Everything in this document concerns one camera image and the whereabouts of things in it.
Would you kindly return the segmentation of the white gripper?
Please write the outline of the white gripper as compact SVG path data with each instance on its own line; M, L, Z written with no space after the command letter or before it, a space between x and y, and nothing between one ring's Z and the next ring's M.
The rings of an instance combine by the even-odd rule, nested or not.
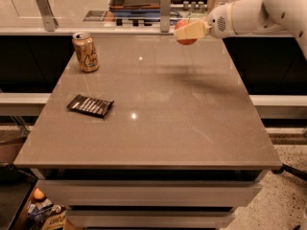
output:
M207 36L208 33L216 38L235 36L233 26L234 5L235 3L231 2L214 8L207 15L208 22L200 19L175 29L176 40L200 39Z

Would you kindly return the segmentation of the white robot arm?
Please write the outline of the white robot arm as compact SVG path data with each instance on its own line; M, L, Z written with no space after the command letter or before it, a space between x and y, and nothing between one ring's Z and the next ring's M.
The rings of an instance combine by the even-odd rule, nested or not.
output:
M307 58L307 0L235 0L214 8L207 16L175 29L177 41L207 35L291 34Z

